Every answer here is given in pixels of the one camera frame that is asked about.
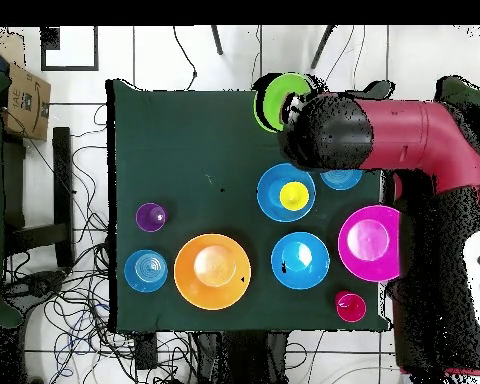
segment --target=chair leg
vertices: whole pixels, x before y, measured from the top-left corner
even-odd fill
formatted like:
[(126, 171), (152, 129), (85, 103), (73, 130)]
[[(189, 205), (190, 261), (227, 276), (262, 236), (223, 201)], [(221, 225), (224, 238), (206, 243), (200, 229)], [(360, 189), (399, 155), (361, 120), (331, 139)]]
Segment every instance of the chair leg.
[(327, 43), (327, 40), (332, 34), (332, 31), (336, 25), (327, 25), (327, 28), (325, 29), (324, 35), (322, 36), (322, 39), (320, 40), (320, 44), (318, 45), (318, 49), (316, 49), (315, 57), (313, 58), (313, 62), (311, 62), (311, 69), (315, 69), (316, 65), (318, 64), (318, 61), (320, 60), (320, 56), (322, 55), (322, 51), (324, 50), (325, 43)]
[(222, 56), (222, 46), (220, 44), (219, 31), (217, 31), (217, 25), (212, 25), (213, 39), (215, 40), (215, 47), (217, 47), (217, 53)]

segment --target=orange bowl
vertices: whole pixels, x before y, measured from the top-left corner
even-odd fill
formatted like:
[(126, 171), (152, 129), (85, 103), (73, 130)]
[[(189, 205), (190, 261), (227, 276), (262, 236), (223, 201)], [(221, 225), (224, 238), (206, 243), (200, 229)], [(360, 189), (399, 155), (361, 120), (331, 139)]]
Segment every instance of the orange bowl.
[[(222, 285), (204, 284), (203, 277), (200, 279), (196, 275), (196, 258), (211, 246), (220, 247), (217, 249), (219, 252), (228, 252), (215, 262), (217, 266), (227, 267), (223, 265), (224, 261), (234, 263), (229, 268), (234, 270), (233, 275), (228, 275), (227, 282)], [(233, 305), (242, 297), (251, 280), (251, 265), (244, 249), (235, 240), (221, 234), (203, 234), (188, 241), (179, 251), (174, 262), (174, 280), (178, 291), (188, 302), (198, 308), (215, 311)]]

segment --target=purple cup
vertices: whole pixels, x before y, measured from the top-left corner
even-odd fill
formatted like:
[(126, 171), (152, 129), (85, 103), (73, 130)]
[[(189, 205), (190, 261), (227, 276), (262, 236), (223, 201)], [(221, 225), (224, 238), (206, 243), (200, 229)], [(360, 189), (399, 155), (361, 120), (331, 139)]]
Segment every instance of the purple cup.
[(135, 219), (141, 230), (152, 233), (164, 226), (167, 220), (167, 212), (163, 206), (156, 203), (144, 203), (137, 210)]
[(338, 237), (338, 252), (345, 267), (370, 282), (398, 277), (399, 222), (400, 212), (382, 205), (367, 206), (350, 215)]

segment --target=table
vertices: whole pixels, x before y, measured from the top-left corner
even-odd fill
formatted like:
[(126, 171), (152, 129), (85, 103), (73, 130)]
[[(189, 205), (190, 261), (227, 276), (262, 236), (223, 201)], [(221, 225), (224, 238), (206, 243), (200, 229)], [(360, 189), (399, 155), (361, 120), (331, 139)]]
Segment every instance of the table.
[[(116, 232), (111, 266), (111, 309), (118, 332), (165, 330), (372, 330), (389, 322), (378, 314), (378, 286), (359, 280), (341, 263), (337, 235), (356, 209), (378, 203), (380, 173), (367, 172), (345, 192), (334, 191), (313, 175), (316, 201), (294, 223), (270, 220), (260, 210), (256, 187), (271, 166), (284, 162), (276, 135), (253, 116), (254, 92), (167, 92), (132, 89), (107, 82), (109, 118), (110, 222)], [(135, 222), (145, 202), (164, 205), (168, 221), (156, 233)], [(309, 231), (327, 245), (331, 264), (326, 279), (303, 291), (290, 290), (272, 274), (275, 243), (294, 231)], [(173, 265), (179, 249), (203, 233), (220, 233), (247, 252), (252, 278), (233, 306), (205, 311), (178, 292)], [(152, 249), (164, 256), (169, 276), (154, 293), (139, 293), (126, 282), (125, 261), (135, 251)], [(354, 324), (336, 314), (334, 295), (343, 289), (362, 295), (368, 312)]]

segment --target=bowl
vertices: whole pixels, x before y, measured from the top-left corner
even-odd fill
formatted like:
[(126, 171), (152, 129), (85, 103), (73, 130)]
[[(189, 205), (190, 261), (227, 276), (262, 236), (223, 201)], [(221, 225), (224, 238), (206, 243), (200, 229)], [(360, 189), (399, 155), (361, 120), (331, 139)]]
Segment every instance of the bowl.
[(305, 290), (318, 285), (329, 271), (329, 252), (316, 236), (296, 232), (284, 236), (272, 250), (272, 272), (284, 286)]
[(356, 277), (383, 282), (400, 275), (398, 255), (400, 212), (373, 205), (350, 215), (341, 227), (338, 252)]
[(222, 234), (202, 234), (180, 249), (174, 280), (192, 305), (213, 311), (237, 302), (251, 279), (249, 258), (242, 246)]
[(261, 210), (278, 222), (304, 217), (315, 202), (315, 183), (307, 172), (289, 163), (275, 165), (258, 182), (257, 200)]

